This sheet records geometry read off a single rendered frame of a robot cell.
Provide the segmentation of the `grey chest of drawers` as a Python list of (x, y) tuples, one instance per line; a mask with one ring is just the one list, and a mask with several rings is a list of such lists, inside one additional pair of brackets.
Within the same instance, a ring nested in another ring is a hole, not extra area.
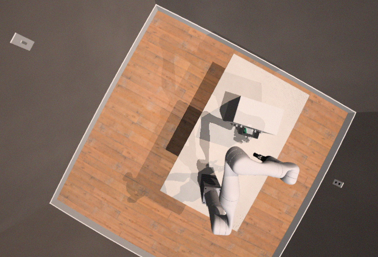
[(223, 121), (277, 135), (284, 109), (239, 96), (228, 103)]

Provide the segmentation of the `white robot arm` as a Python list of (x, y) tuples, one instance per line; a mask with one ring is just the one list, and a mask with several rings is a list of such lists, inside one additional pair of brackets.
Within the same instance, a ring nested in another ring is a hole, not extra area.
[[(230, 235), (232, 231), (240, 197), (238, 175), (265, 175), (280, 178), (284, 183), (293, 185), (296, 183), (298, 174), (299, 167), (295, 163), (281, 162), (274, 157), (268, 157), (266, 161), (259, 163), (250, 159), (240, 147), (229, 148), (225, 155), (220, 194), (218, 196), (216, 191), (211, 190), (206, 194), (207, 199), (205, 198), (213, 234)], [(224, 215), (224, 211), (226, 215)]]

